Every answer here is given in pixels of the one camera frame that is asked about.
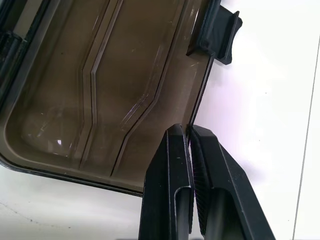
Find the transparent brown lid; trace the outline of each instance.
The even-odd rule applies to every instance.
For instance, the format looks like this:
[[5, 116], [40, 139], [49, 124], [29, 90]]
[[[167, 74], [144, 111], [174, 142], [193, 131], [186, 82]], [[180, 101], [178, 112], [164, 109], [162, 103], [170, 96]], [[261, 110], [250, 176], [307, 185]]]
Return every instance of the transparent brown lid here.
[[51, 1], [0, 113], [1, 154], [142, 191], [165, 130], [193, 114], [209, 61], [186, 56], [201, 3]]

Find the white surface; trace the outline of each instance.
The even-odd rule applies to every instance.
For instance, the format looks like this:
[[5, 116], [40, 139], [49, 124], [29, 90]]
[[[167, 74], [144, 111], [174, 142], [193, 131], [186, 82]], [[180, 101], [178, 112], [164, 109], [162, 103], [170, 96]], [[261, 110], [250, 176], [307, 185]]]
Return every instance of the white surface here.
[[314, 80], [295, 239], [320, 239], [320, 61]]
[[[288, 240], [293, 235], [306, 141], [320, 1], [222, 4], [240, 11], [243, 26], [234, 41], [232, 64], [212, 68], [196, 123], [211, 129], [246, 170], [276, 239]], [[310, 127], [317, 129], [317, 120]], [[316, 218], [314, 224], [309, 219], [320, 212], [313, 200], [319, 195], [312, 192], [314, 179], [306, 177], [319, 167], [316, 130], [314, 134], [313, 143], [308, 143], [314, 147], [308, 148], [305, 161], [296, 239], [306, 233], [316, 237], [319, 225]], [[1, 239], [138, 237], [142, 201], [138, 197], [3, 167], [0, 192]], [[194, 230], [191, 237], [197, 236], [199, 227]]]
[[211, 129], [246, 170], [276, 239], [289, 240], [318, 51], [320, 1], [229, 0], [224, 5], [240, 10], [243, 26], [235, 37], [232, 64], [212, 68], [196, 124]]

